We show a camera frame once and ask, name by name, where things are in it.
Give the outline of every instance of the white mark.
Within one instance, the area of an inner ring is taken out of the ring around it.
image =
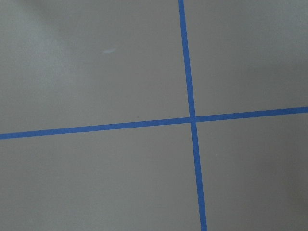
[[[103,53],[104,54],[111,54],[111,53],[115,52],[115,50],[116,50],[116,47],[110,48],[110,49],[106,49],[106,50],[103,51]]]

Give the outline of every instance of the floor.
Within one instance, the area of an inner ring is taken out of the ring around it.
[[[0,229],[308,229],[308,2],[1,0]]]

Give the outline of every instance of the blue tape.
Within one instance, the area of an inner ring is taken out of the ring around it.
[[[182,35],[189,115],[191,118],[191,132],[192,132],[192,143],[193,143],[192,148],[193,148],[193,159],[194,159],[194,168],[195,168],[196,184],[197,184],[201,231],[207,231],[206,215],[205,215],[205,200],[204,200],[204,193],[203,193],[202,172],[201,172],[201,163],[200,163],[200,154],[199,154],[198,133],[197,133],[197,125],[195,122],[196,112],[195,112],[194,98],[193,98],[193,84],[192,84],[193,81],[192,81],[191,64],[190,64],[190,58],[189,58],[184,0],[178,0],[178,3],[179,3],[180,27],[181,27],[181,35]]]
[[[299,113],[308,113],[308,107],[294,107],[294,108],[274,109],[266,111],[197,116],[196,122],[243,119],[243,118],[264,117],[264,116],[278,116],[278,115],[289,115],[289,114],[299,114]]]
[[[192,81],[191,62],[189,58],[184,0],[179,0],[179,15],[180,15],[181,34],[182,34],[182,46],[183,46],[183,56],[185,65],[189,115],[191,118],[194,118],[196,114],[195,114],[194,99],[193,99],[193,84],[192,84],[193,81]]]
[[[90,131],[115,130],[124,128],[142,128],[142,127],[161,126],[161,125],[186,124],[189,122],[190,118],[186,117],[186,118],[160,119],[160,120],[149,120],[149,121],[129,122],[129,123],[119,123],[119,124],[95,125],[95,126],[85,126],[76,128],[58,128],[58,129],[48,129],[39,131],[25,131],[25,132],[0,134],[0,140],[90,132]]]
[[[204,199],[204,193],[203,193],[203,181],[202,181],[202,171],[201,171],[201,162],[200,162],[200,153],[199,153],[198,131],[197,131],[197,124],[195,122],[191,122],[191,131],[192,131],[193,160],[194,160],[194,170],[196,174],[201,231],[206,231],[207,224],[206,224],[206,214],[205,214],[205,199]]]

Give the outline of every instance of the gray surface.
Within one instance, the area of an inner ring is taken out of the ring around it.
[[[0,230],[200,230],[189,125],[0,144]]]
[[[197,115],[307,106],[308,1],[185,1]]]
[[[308,115],[198,124],[209,231],[306,231]]]
[[[177,1],[1,0],[0,133],[188,116]]]

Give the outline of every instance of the horizontal tape line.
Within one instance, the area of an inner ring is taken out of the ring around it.
[[[264,117],[264,116],[278,116],[278,115],[289,115],[289,114],[299,114],[299,113],[308,113],[308,107],[294,107],[294,108],[274,109],[274,110],[266,110],[266,111],[239,112],[239,113],[229,113],[229,114],[220,114],[220,115],[197,116],[196,122],[218,121],[218,120],[228,120],[228,119],[243,119],[243,118]]]
[[[172,125],[172,124],[185,124],[185,123],[190,123],[190,119],[188,117],[119,123],[119,124],[95,125],[95,126],[85,126],[85,127],[76,127],[76,128],[57,128],[57,129],[48,129],[48,130],[25,131],[25,132],[0,134],[0,140],[23,138],[23,137],[34,137],[34,136],[49,136],[49,135],[79,133],[79,132],[116,130],[116,129],[124,129],[124,128],[142,128],[142,127]]]
[[[142,128],[142,127],[152,127],[152,126],[172,125],[172,124],[187,124],[190,122],[207,122],[207,121],[218,121],[218,120],[229,120],[229,119],[264,117],[264,116],[278,116],[278,115],[289,115],[289,114],[299,114],[299,113],[308,113],[308,107],[295,107],[295,108],[285,108],[285,109],[275,109],[275,110],[255,111],[255,112],[240,112],[240,113],[209,115],[209,116],[206,115],[206,116],[197,116],[195,119],[190,119],[188,117],[185,117],[185,118],[159,119],[159,120],[118,123],[118,124],[94,125],[94,126],[85,126],[76,128],[57,128],[57,129],[47,129],[38,131],[5,133],[5,134],[0,134],[0,140],[34,137],[34,136],[60,135],[60,134],[79,133],[79,132],[116,130],[124,128]]]

